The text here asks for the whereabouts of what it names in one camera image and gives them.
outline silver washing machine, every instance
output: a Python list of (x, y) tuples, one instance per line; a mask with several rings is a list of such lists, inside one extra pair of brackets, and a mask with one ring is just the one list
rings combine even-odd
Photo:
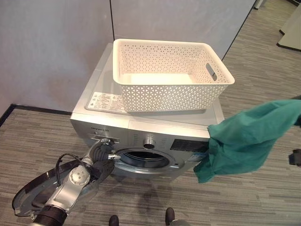
[(174, 180), (206, 155), (207, 126), (224, 120), (217, 99), (210, 109), (127, 113), (112, 76), (108, 44), (76, 104), (71, 122), (88, 146), (102, 138), (115, 142), (121, 156), (113, 174), (151, 180)]

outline white plastic basket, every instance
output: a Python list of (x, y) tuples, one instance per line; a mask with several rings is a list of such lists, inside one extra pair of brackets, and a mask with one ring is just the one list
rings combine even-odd
[(113, 78), (127, 112), (207, 109), (234, 78), (204, 43), (118, 39)]

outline washing machine door opening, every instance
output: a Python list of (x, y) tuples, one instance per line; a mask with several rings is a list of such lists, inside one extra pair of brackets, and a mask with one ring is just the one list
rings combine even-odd
[(121, 161), (135, 167), (140, 168), (162, 168), (169, 165), (170, 161), (163, 155), (152, 151), (141, 150), (124, 152), (121, 156)]

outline black cable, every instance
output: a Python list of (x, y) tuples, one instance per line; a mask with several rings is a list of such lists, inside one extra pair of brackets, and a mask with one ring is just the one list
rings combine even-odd
[(57, 186), (59, 187), (61, 185), (61, 178), (60, 178), (60, 172), (59, 172), (59, 166), (60, 166), (60, 163), (62, 162), (62, 158), (64, 156), (71, 156), (73, 157), (74, 159), (76, 159), (77, 161), (79, 161), (79, 164), (86, 167), (84, 162), (82, 160), (80, 160), (76, 155), (73, 155), (73, 154), (70, 154), (70, 153), (65, 153), (65, 154), (62, 154), (56, 161), (56, 164), (55, 164), (55, 177), (56, 177), (56, 182), (57, 182)]

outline basket handle hole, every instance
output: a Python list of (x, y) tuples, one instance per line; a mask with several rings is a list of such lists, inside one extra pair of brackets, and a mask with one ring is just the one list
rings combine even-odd
[(206, 69), (207, 69), (209, 75), (212, 77), (213, 81), (216, 81), (217, 80), (217, 76), (216, 76), (214, 70), (212, 69), (212, 67), (210, 66), (209, 63), (206, 64)]

